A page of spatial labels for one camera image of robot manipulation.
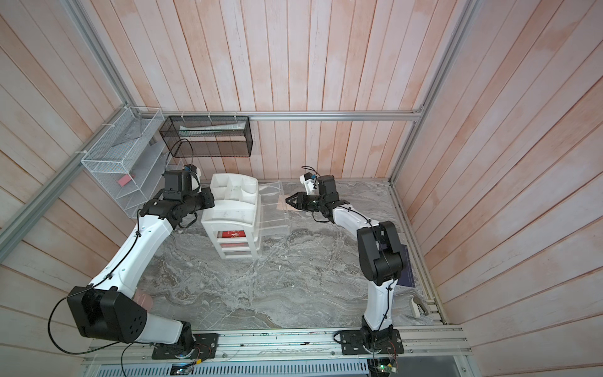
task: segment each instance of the black mesh basket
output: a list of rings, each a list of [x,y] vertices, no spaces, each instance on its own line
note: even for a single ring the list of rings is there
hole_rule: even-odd
[[[173,115],[159,133],[174,157],[249,157],[253,146],[246,116]]]

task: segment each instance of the wire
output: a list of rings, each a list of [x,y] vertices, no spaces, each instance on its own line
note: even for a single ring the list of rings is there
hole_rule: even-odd
[[[169,149],[169,153],[170,153],[170,154],[171,154],[173,157],[175,157],[175,155],[172,153],[172,150],[174,149],[174,147],[175,147],[176,145],[178,145],[178,148],[176,148],[176,153],[178,153],[178,150],[180,150],[180,147],[182,146],[182,143],[183,143],[183,142],[185,142],[185,141],[186,141],[186,142],[189,144],[189,146],[191,147],[191,164],[192,164],[192,160],[193,160],[193,157],[194,157],[194,156],[193,156],[194,151],[193,151],[192,143],[191,143],[191,141],[190,141],[189,139],[184,138],[184,139],[180,139],[180,140],[178,140],[178,141],[177,141],[176,143],[174,143],[174,145],[172,145],[172,147]]]
[[[323,221],[319,221],[316,220],[316,218],[314,217],[314,213],[316,213],[317,211],[312,211],[312,218],[314,219],[314,221],[316,221],[317,223],[330,223],[329,220],[323,220]]]
[[[56,304],[56,305],[54,305],[54,308],[53,308],[53,309],[52,309],[52,311],[50,312],[50,316],[48,317],[48,328],[47,328],[47,330],[48,330],[48,337],[50,338],[50,341],[51,341],[51,342],[54,344],[54,346],[55,346],[56,348],[58,348],[58,349],[59,349],[61,352],[66,353],[66,354],[68,354],[68,355],[84,355],[84,354],[86,354],[86,353],[95,352],[95,351],[101,350],[101,349],[103,349],[103,348],[107,348],[107,347],[109,347],[109,346],[112,346],[112,345],[114,345],[114,344],[120,343],[120,342],[116,341],[116,342],[114,342],[114,343],[107,344],[106,346],[99,347],[99,348],[95,348],[95,349],[91,349],[91,350],[84,351],[84,352],[70,352],[70,351],[67,351],[67,350],[64,350],[63,348],[61,348],[61,347],[60,347],[60,346],[57,344],[57,342],[56,342],[56,341],[54,341],[54,338],[52,337],[52,333],[51,333],[51,331],[50,331],[50,323],[52,322],[52,316],[54,315],[54,312],[57,310],[58,305],[59,305],[59,304],[61,304],[63,301],[65,301],[66,299],[68,299],[68,298],[70,298],[70,297],[77,296],[77,295],[79,295],[79,294],[83,294],[83,293],[85,293],[85,292],[88,292],[88,291],[90,291],[90,290],[92,290],[92,289],[94,289],[94,288],[98,287],[98,286],[99,286],[99,285],[101,285],[103,282],[105,282],[105,280],[107,280],[107,279],[109,279],[110,277],[112,277],[112,276],[113,276],[113,272],[114,272],[114,271],[115,271],[115,270],[116,270],[116,269],[119,267],[119,265],[121,264],[121,262],[123,262],[123,261],[126,259],[126,257],[127,257],[127,256],[130,254],[130,252],[132,251],[132,249],[133,249],[133,248],[134,248],[134,246],[136,245],[136,241],[138,241],[138,238],[141,236],[141,234],[140,234],[140,221],[139,221],[139,219],[140,219],[140,211],[141,211],[141,210],[139,209],[139,210],[136,212],[136,237],[135,237],[135,239],[134,239],[134,243],[132,244],[132,246],[130,247],[130,249],[128,250],[128,252],[127,252],[127,253],[124,255],[124,257],[123,257],[123,258],[122,258],[122,259],[121,259],[121,260],[120,260],[120,261],[119,261],[119,262],[118,262],[118,263],[115,265],[115,267],[113,267],[113,269],[111,270],[111,272],[109,272],[108,274],[106,274],[106,275],[105,275],[105,277],[104,277],[104,278],[103,278],[103,279],[102,279],[100,282],[96,283],[95,285],[91,286],[90,288],[86,288],[86,289],[85,289],[85,290],[83,290],[83,291],[80,291],[80,292],[77,292],[77,293],[73,293],[73,294],[70,294],[70,295],[67,295],[67,296],[63,297],[62,299],[60,299],[60,300],[57,302],[57,304]]]
[[[127,350],[132,344],[134,344],[134,343],[130,343],[124,348],[124,350],[121,352],[121,358],[119,359],[119,363],[121,364],[121,372],[124,374],[124,377],[128,377],[128,375],[125,374],[125,369],[124,369],[124,353],[125,353],[125,350]]]

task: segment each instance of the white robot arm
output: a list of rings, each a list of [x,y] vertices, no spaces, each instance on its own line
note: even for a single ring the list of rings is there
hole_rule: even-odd
[[[362,343],[367,350],[381,349],[393,338],[393,288],[404,267],[402,253],[406,246],[401,245],[392,222],[377,223],[360,214],[348,201],[339,199],[333,176],[317,175],[306,173],[301,176],[306,191],[288,197],[286,202],[302,211],[321,212],[357,239],[360,267],[368,280]]]
[[[194,222],[197,211],[214,206],[210,189],[199,188],[196,170],[187,165],[182,171],[166,171],[165,188],[140,210],[137,225],[113,259],[90,285],[71,290],[67,303],[82,336],[172,345],[162,351],[173,357],[187,357],[193,350],[190,323],[149,314],[132,297],[142,273],[172,230],[182,227],[185,216],[194,214]]]

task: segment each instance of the aluminum frame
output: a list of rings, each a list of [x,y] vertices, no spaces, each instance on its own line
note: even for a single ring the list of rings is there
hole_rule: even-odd
[[[167,116],[247,116],[250,121],[418,121],[421,110],[399,111],[205,111],[163,112]]]

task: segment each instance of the aluminum rail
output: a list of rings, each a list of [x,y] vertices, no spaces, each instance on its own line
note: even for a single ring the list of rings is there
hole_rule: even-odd
[[[418,121],[413,125],[413,128],[408,135],[408,139],[402,148],[402,152],[400,156],[398,156],[398,160],[396,161],[396,165],[394,167],[393,174],[391,176],[391,182],[396,184],[398,178],[400,177],[400,172],[402,171],[402,166],[406,162],[408,155],[414,145],[414,142],[417,140],[417,136],[419,135],[421,128],[423,127],[423,123],[427,118],[429,112],[434,105],[435,99],[440,93],[440,89],[444,83],[444,80],[448,76],[456,57],[459,54],[461,46],[463,45],[463,41],[467,38],[469,31],[471,30],[471,26],[473,25],[473,21],[475,20],[475,16],[478,13],[479,7],[482,4],[482,0],[469,0],[465,5],[465,9],[461,15],[461,18],[456,25],[455,31],[452,35],[452,39],[448,44],[446,49],[446,53],[444,55],[444,59],[442,60],[440,66],[438,67],[438,71],[435,75],[434,82],[429,87],[429,91],[427,93],[427,97],[425,102],[423,103],[422,109],[422,117],[418,119]]]
[[[247,116],[251,121],[418,121],[422,112],[404,111],[207,111],[162,112],[165,116]]]
[[[44,213],[54,204],[55,200],[73,182],[73,180],[84,169],[81,159],[83,151],[90,149],[96,141],[111,127],[110,123],[115,121],[125,109],[123,107],[115,110],[107,120],[104,127],[100,127],[94,135],[84,144],[81,151],[75,152],[61,166],[57,172],[35,193],[32,199],[26,203],[16,215],[6,222],[6,226],[0,233],[0,262],[2,262],[25,235],[33,228]]]
[[[472,355],[461,326],[396,326],[404,353],[401,357]],[[216,357],[204,363],[262,360],[323,360],[372,358],[372,354],[343,355],[341,345],[333,341],[338,330],[358,328],[266,329],[193,331],[194,334],[219,334]],[[93,340],[91,348],[109,342]],[[115,364],[126,344],[116,344],[87,356],[83,365]],[[164,363],[152,360],[153,346],[133,344],[124,354],[124,364]]]

